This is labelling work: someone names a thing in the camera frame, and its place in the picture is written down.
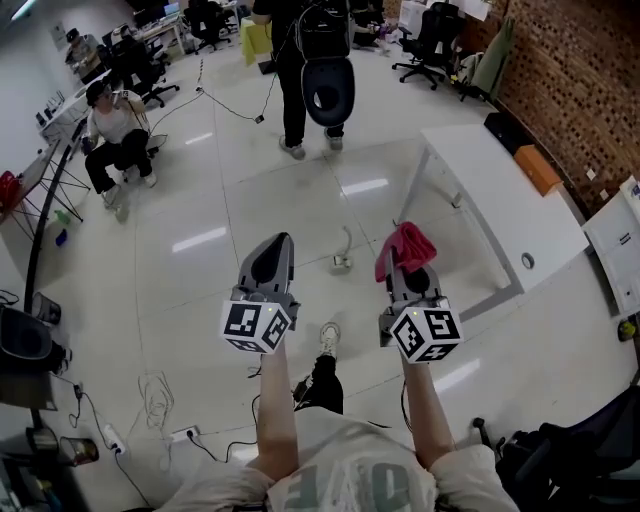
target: white cabinet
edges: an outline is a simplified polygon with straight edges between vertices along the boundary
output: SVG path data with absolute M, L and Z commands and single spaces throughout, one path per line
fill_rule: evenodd
M 640 221 L 629 201 L 640 203 L 618 192 L 583 226 L 607 274 L 621 316 L 640 311 Z

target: person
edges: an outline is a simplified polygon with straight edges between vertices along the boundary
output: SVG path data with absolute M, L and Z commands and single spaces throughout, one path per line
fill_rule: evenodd
M 81 36 L 78 29 L 67 32 L 69 49 L 65 62 L 80 77 L 83 84 L 89 84 L 104 73 L 107 68 L 98 55 L 98 41 L 92 35 Z
M 102 194 L 109 207 L 114 205 L 120 187 L 107 173 L 108 165 L 114 164 L 120 170 L 136 165 L 150 188 L 158 180 L 146 150 L 149 125 L 144 103 L 132 91 L 112 93 L 107 84 L 98 81 L 89 86 L 86 97 L 91 107 L 87 137 L 94 149 L 87 155 L 85 167 L 96 192 Z M 96 147 L 100 135 L 105 143 Z
M 306 153 L 302 146 L 307 109 L 302 96 L 302 66 L 304 58 L 294 41 L 294 22 L 302 13 L 300 0 L 255 0 L 251 18 L 257 25 L 272 22 L 273 58 L 282 88 L 284 100 L 284 135 L 280 148 L 296 160 L 303 160 Z M 344 125 L 325 128 L 324 135 L 334 151 L 342 149 Z
M 232 510 L 263 503 L 267 496 L 273 511 L 432 512 L 440 497 L 461 511 L 517 512 L 502 488 L 491 449 L 455 448 L 427 364 L 403 358 L 412 443 L 395 429 L 343 416 L 336 376 L 339 340 L 336 324 L 322 327 L 312 383 L 295 411 L 285 343 L 263 355 L 258 457 L 246 467 L 210 464 L 160 510 Z

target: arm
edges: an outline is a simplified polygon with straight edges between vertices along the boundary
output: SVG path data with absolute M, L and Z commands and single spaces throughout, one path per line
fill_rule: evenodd
M 262 356 L 258 410 L 258 458 L 249 466 L 275 481 L 298 469 L 298 435 L 289 389 L 284 342 L 272 355 Z
M 420 464 L 429 470 L 440 457 L 455 450 L 453 437 L 433 386 L 429 366 L 409 364 L 404 357 L 402 366 L 416 455 Z

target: white floor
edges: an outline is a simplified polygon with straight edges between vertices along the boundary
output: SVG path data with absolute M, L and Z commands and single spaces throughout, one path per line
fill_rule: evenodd
M 258 115 L 271 83 L 245 67 L 239 47 L 204 57 L 207 91 L 244 115 Z M 131 213 L 118 224 L 91 192 L 80 204 L 85 222 L 69 228 L 61 248 L 51 240 L 41 256 L 40 286 L 60 302 L 59 335 L 74 351 L 65 377 L 81 381 L 101 421 L 127 438 L 123 464 L 153 504 L 163 503 L 206 454 L 188 443 L 173 447 L 171 464 L 158 433 L 139 414 L 138 376 L 164 372 L 175 405 L 165 434 L 198 425 L 201 438 L 223 457 L 233 440 L 255 439 L 250 402 L 259 379 L 247 379 L 258 359 L 218 338 L 222 301 L 237 279 L 238 263 L 263 239 L 289 232 L 296 244 L 292 291 L 302 303 L 298 328 L 287 336 L 292 377 L 309 371 L 319 327 L 342 326 L 338 375 L 345 410 L 404 428 L 399 355 L 378 348 L 377 316 L 387 306 L 374 280 L 375 256 L 392 231 L 422 127 L 481 123 L 489 107 L 460 103 L 446 84 L 432 92 L 417 79 L 400 84 L 395 59 L 353 52 L 357 99 L 345 128 L 345 148 L 332 154 L 322 129 L 309 121 L 307 159 L 298 163 L 277 145 L 282 94 L 275 84 L 265 122 L 238 119 L 207 98 L 167 117 L 156 133 L 169 138 L 153 161 L 154 189 L 128 187 Z M 168 93 L 152 123 L 195 96 L 200 58 L 175 62 L 167 74 L 181 91 Z M 188 143 L 200 138 L 198 142 Z M 464 151 L 464 141 L 460 141 Z M 88 181 L 83 159 L 70 170 Z M 380 185 L 354 192 L 350 185 Z M 434 267 L 443 292 L 462 310 L 501 283 L 497 263 L 470 215 L 454 210 L 425 186 L 410 212 L 438 249 Z M 329 274 L 327 257 L 354 235 L 353 271 Z M 50 235 L 58 227 L 51 226 Z M 185 248 L 198 235 L 207 241 Z M 464 326 L 467 343 L 432 365 L 436 385 L 458 441 L 475 441 L 470 422 L 487 419 L 493 436 L 533 429 L 542 422 L 569 425 L 620 393 L 636 371 L 630 343 L 616 339 L 606 300 L 590 262 L 579 256 L 550 282 Z M 58 413 L 45 414 L 58 435 L 76 436 L 69 385 L 54 381 Z M 86 401 L 80 434 L 98 439 Z M 234 452 L 247 458 L 251 450 Z M 140 501 L 112 454 L 78 468 L 92 510 L 124 510 Z

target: orange box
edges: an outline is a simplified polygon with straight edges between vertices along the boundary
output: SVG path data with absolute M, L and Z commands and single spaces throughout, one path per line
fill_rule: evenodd
M 538 189 L 540 195 L 546 196 L 562 183 L 549 163 L 535 146 L 522 146 L 514 155 L 516 163 Z

